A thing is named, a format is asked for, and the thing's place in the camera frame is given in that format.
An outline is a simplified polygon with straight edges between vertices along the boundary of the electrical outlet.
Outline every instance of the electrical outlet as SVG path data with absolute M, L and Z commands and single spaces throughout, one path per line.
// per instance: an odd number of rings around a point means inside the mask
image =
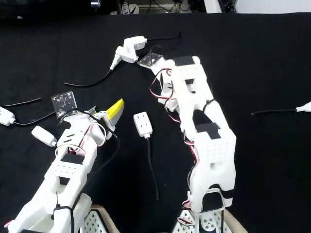
M 146 112 L 135 114 L 134 123 L 141 137 L 150 137 L 152 134 L 152 126 Z

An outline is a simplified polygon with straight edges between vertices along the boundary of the black cloth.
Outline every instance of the black cloth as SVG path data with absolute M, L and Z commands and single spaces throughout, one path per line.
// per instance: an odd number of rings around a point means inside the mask
M 232 214 L 249 232 L 308 229 L 310 213 L 310 113 L 251 116 L 262 109 L 294 108 L 310 98 L 311 15 L 137 15 L 79 17 L 38 23 L 11 23 L 0 29 L 0 104 L 38 97 L 43 101 L 10 108 L 20 122 L 53 110 L 50 96 L 73 90 L 79 108 L 107 109 L 125 101 L 117 124 L 121 151 L 93 180 L 87 193 L 103 205 L 121 232 L 170 231 L 186 199 L 186 177 L 193 165 L 178 123 L 149 93 L 152 74 L 120 63 L 102 84 L 87 84 L 109 69 L 125 38 L 180 39 L 156 43 L 166 58 L 196 55 L 228 124 L 237 137 L 236 183 Z M 155 200 L 148 168 L 147 141 L 133 114 L 146 111 L 160 201 Z M 59 137 L 56 117 L 39 123 Z M 0 125 L 0 221 L 14 218 L 43 181 L 54 150 L 31 136 L 32 127 Z M 113 151 L 110 139 L 99 149 L 96 169 Z

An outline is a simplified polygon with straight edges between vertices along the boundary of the red wire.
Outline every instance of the red wire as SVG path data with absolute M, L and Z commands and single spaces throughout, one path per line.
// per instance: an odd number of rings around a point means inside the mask
M 181 221 L 183 221 L 183 222 L 185 222 L 187 224 L 190 224 L 190 225 L 194 225 L 193 222 L 187 221 L 187 220 L 185 220 L 185 219 L 183 219 L 181 217 L 179 217 L 178 220 L 181 220 Z
M 198 158 L 196 157 L 196 154 L 195 154 L 195 152 L 194 152 L 194 150 L 193 150 L 193 147 L 192 147 L 192 146 L 189 146 L 189 147 L 190 147 L 191 153 L 192 153 L 193 156 L 194 156 L 195 162 L 197 163 L 197 162 L 198 162 Z
M 10 221 L 7 221 L 7 222 L 4 224 L 4 227 L 8 227 L 12 221 L 13 221 L 13 219 L 11 219 Z

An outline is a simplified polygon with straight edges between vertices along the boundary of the power adapter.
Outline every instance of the power adapter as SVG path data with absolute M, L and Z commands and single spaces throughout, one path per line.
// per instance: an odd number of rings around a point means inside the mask
M 15 122 L 15 115 L 9 110 L 0 107 L 0 124 L 9 126 Z

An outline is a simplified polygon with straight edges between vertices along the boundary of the metal base plate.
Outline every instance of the metal base plate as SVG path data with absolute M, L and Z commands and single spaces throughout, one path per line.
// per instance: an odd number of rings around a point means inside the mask
M 194 224 L 194 218 L 191 215 L 189 210 L 183 210 L 180 213 L 180 218 L 187 220 Z M 172 233 L 199 233 L 199 232 L 213 232 L 213 233 L 221 233 L 221 212 L 205 212 L 200 214 L 200 222 L 201 222 L 201 231 L 200 229 L 196 229 L 194 225 L 187 226 L 187 224 L 183 225 L 179 222 L 176 222 L 175 227 Z M 227 224 L 224 222 L 224 233 L 232 233 Z
M 152 67 L 158 60 L 160 60 L 163 56 L 156 53 L 148 53 L 146 56 L 144 56 L 139 62 L 138 65 L 150 68 Z
M 80 228 L 80 233 L 108 233 L 108 231 L 98 212 L 91 210 Z

